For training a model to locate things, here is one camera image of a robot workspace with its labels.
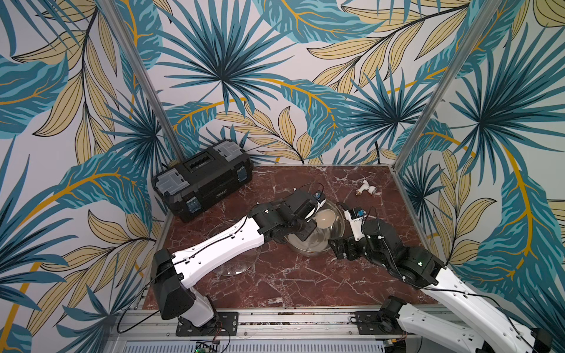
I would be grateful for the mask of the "stainless steel pot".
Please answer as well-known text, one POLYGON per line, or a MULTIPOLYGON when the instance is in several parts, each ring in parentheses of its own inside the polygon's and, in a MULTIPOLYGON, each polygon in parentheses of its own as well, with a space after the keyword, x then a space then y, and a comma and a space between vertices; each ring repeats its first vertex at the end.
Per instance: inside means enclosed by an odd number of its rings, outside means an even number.
POLYGON ((343 211, 331 201, 326 201, 321 210, 331 209, 338 215, 338 221, 329 229, 316 228, 305 241, 294 235, 287 235, 288 246, 295 252, 306 257, 315 257, 331 250, 328 241, 330 239, 342 238, 345 231, 345 220, 343 211))

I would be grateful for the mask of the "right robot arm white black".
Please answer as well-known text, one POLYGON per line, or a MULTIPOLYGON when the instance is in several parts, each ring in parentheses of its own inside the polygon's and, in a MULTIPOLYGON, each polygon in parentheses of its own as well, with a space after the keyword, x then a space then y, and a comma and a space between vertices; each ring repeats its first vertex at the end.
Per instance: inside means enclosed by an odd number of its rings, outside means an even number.
POLYGON ((330 239, 338 259, 365 258, 395 279, 434 298, 463 325, 426 314, 390 296, 375 314, 357 319, 389 334, 403 331, 426 338, 453 352, 550 352, 551 335, 515 322, 495 299, 481 295, 460 280, 437 256, 423 247, 406 246, 390 224, 380 219, 350 221, 353 236, 330 239))

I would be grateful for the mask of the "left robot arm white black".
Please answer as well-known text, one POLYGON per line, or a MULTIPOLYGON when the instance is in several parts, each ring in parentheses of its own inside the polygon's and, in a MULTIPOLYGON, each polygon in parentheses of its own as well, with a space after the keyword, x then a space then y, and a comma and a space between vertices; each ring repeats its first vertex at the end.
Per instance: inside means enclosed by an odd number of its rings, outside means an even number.
POLYGON ((154 254, 151 287, 163 320, 183 318, 195 327, 216 320, 210 300, 195 288, 203 277, 233 258, 288 235, 303 240, 317 228, 314 215, 325 205, 322 191, 296 189, 284 199, 256 204, 240 221, 200 244, 154 254))

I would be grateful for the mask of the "glass pot lid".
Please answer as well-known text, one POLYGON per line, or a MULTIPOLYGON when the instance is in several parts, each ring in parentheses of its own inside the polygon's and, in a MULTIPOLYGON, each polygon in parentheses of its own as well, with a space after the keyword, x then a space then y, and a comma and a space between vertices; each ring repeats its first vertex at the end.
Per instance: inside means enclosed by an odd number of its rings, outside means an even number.
MULTIPOLYGON (((226 229, 232 227, 238 222, 238 219, 231 219, 218 224, 208 232, 207 238, 213 238, 213 236, 224 232, 226 229)), ((258 247, 241 253, 233 259, 213 269, 213 273, 219 276, 233 277, 247 272, 256 263, 261 254, 261 250, 262 247, 258 247)))

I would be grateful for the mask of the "white faucet tap fitting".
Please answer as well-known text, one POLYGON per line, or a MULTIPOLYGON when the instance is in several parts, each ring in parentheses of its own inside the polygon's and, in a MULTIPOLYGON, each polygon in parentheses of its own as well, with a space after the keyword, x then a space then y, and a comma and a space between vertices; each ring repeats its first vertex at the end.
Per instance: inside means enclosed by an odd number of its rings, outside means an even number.
POLYGON ((369 182, 364 179, 361 186, 356 190, 355 195, 360 197, 365 192, 373 196, 380 196, 382 194, 376 186, 370 185, 369 182))

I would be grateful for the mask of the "black plastic toolbox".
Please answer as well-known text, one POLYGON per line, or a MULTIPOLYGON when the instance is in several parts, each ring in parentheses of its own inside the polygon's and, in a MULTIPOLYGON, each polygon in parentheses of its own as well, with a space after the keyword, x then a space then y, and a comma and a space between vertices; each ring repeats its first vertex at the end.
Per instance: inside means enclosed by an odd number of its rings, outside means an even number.
POLYGON ((172 213, 188 223, 252 180, 253 162, 236 142, 223 140, 152 179, 172 213))

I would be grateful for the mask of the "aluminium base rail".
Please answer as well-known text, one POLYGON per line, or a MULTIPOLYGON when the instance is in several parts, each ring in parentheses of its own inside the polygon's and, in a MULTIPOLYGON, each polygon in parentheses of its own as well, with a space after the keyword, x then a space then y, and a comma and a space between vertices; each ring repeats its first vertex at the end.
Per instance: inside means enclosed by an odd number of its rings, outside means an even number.
MULTIPOLYGON (((417 307, 463 325, 441 305, 417 307)), ((197 341, 219 342, 219 352, 453 352, 403 331, 389 334, 358 323, 377 307, 302 307, 219 310, 221 323, 206 333, 187 323, 151 317, 139 310, 124 317, 124 333, 110 334, 104 352, 194 352, 197 341)))

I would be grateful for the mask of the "left aluminium frame post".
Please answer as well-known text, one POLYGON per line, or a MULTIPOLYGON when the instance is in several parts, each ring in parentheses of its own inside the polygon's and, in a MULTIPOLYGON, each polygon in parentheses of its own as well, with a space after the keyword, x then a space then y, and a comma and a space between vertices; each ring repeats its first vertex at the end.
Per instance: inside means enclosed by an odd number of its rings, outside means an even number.
POLYGON ((113 30, 116 39, 122 46, 125 57, 129 60, 132 73, 137 77, 141 90, 149 100, 149 105, 163 129, 163 134, 169 140, 174 156, 181 162, 185 158, 183 150, 175 136, 175 132, 157 95, 157 91, 154 89, 147 70, 145 69, 143 60, 135 47, 134 39, 129 36, 127 26, 119 13, 116 3, 110 0, 101 0, 99 4, 107 18, 110 29, 113 30))

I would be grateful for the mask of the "aluminium frame post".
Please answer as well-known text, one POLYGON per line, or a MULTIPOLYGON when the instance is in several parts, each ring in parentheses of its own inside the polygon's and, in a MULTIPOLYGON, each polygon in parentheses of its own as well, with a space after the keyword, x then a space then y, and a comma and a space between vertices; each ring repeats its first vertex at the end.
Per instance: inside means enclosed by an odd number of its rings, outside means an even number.
POLYGON ((406 139, 403 149, 401 150, 394 165, 391 167, 391 171, 394 176, 397 176, 405 167, 412 149, 417 144, 419 136, 422 135, 429 120, 431 120, 431 116, 436 110, 437 105, 440 103, 451 82, 456 78, 466 59, 472 53, 476 43, 481 38, 483 31, 487 28, 491 18, 495 15, 501 3, 502 1, 500 0, 486 1, 484 6, 481 7, 476 21, 469 26, 469 34, 463 38, 461 48, 454 54, 449 66, 447 66, 445 74, 438 82, 430 101, 426 104, 418 122, 413 125, 413 129, 406 139))
POLYGON ((107 18, 110 29, 113 30, 116 39, 122 46, 125 57, 129 60, 132 73, 137 77, 141 90, 149 100, 149 105, 163 129, 163 134, 169 140, 174 156, 181 162, 185 158, 183 150, 175 136, 175 132, 157 95, 157 91, 154 89, 147 70, 145 69, 143 60, 135 47, 134 39, 129 36, 127 26, 119 13, 116 3, 110 0, 101 0, 99 4, 107 18))

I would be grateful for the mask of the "right aluminium frame post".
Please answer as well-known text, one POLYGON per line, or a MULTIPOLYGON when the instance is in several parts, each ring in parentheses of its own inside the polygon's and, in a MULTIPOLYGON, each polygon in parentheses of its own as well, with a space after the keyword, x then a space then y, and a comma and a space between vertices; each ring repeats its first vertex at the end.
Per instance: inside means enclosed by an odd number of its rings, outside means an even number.
POLYGON ((500 0, 486 1, 484 6, 481 7, 476 21, 469 26, 469 34, 463 38, 461 48, 454 54, 449 66, 447 66, 445 74, 438 82, 430 101, 426 104, 418 122, 413 125, 413 129, 406 139, 403 149, 401 150, 394 165, 391 167, 391 171, 394 176, 397 176, 405 167, 412 149, 417 144, 419 136, 422 135, 429 120, 431 120, 431 116, 436 110, 437 105, 440 103, 451 82, 456 78, 466 59, 472 53, 476 43, 481 38, 483 31, 487 28, 491 18, 495 15, 501 3, 502 1, 500 0))

